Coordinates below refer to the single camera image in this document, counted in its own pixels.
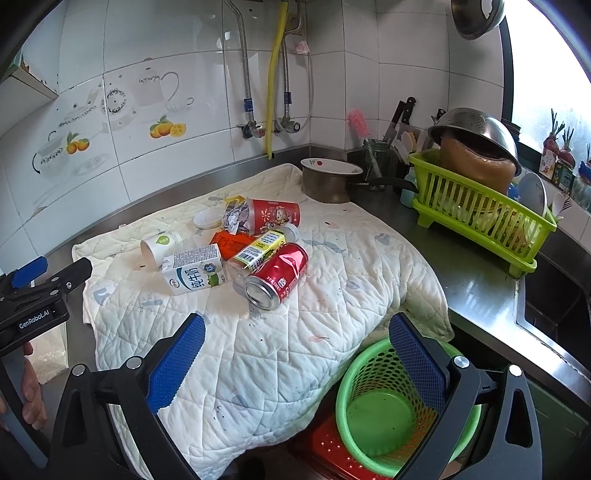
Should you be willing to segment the person's left hand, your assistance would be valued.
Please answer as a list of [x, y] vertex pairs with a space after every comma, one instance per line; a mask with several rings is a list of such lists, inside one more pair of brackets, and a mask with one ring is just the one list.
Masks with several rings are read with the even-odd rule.
[[35, 370], [28, 357], [34, 352], [30, 342], [23, 345], [24, 369], [21, 381], [21, 391], [24, 396], [22, 416], [25, 422], [39, 431], [47, 421], [47, 413], [42, 398], [41, 386]]

